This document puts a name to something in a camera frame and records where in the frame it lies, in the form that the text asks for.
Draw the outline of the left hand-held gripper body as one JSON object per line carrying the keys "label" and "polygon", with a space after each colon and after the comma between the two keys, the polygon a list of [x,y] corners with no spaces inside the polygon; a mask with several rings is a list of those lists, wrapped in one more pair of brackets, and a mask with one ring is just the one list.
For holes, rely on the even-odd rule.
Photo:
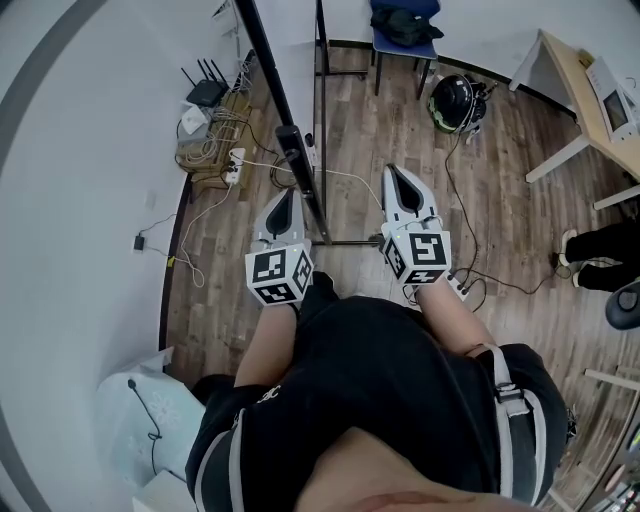
{"label": "left hand-held gripper body", "polygon": [[300,303],[311,283],[311,241],[258,235],[245,255],[246,284],[265,307]]}

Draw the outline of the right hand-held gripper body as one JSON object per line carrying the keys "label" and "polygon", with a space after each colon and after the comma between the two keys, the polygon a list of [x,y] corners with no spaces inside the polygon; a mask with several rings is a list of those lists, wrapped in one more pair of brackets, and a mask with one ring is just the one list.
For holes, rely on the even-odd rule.
{"label": "right hand-held gripper body", "polygon": [[439,216],[384,223],[382,255],[402,285],[437,282],[451,268],[450,233]]}

